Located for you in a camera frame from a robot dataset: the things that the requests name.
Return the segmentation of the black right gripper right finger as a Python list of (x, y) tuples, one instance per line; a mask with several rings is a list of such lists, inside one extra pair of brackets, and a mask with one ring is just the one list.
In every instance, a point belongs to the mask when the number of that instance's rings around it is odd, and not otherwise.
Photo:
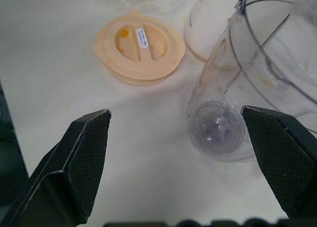
[(317, 139), (295, 117), (243, 106), (253, 150), (280, 207), (291, 219), (317, 216)]

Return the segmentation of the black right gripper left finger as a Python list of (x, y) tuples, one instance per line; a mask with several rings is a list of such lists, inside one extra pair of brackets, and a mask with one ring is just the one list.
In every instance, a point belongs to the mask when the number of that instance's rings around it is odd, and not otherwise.
[(76, 227), (87, 223), (103, 174), (111, 112), (73, 121), (42, 158), (0, 225)]

